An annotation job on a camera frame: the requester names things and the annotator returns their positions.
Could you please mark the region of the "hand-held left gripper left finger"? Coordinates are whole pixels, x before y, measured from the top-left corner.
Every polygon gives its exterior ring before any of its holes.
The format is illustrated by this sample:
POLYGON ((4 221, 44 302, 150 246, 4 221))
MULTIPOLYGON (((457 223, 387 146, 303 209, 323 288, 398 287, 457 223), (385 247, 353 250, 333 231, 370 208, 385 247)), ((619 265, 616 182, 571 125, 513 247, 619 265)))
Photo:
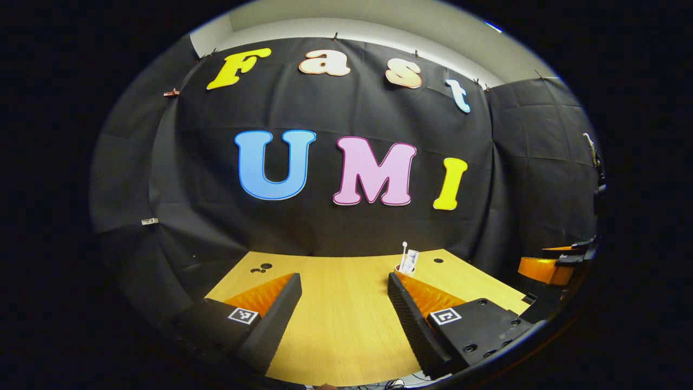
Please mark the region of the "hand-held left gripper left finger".
POLYGON ((265 375, 301 296, 290 272, 225 301, 205 298, 171 319, 171 338, 222 372, 265 375))

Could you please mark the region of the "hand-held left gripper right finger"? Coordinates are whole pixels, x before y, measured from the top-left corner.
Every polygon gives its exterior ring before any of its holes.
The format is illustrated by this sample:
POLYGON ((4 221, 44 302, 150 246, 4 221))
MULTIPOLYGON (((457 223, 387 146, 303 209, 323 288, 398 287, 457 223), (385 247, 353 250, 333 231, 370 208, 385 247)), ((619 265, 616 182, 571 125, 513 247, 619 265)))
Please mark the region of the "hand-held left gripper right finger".
POLYGON ((388 296, 422 373, 438 379, 505 350, 534 327, 487 298, 463 301, 391 272, 388 296))

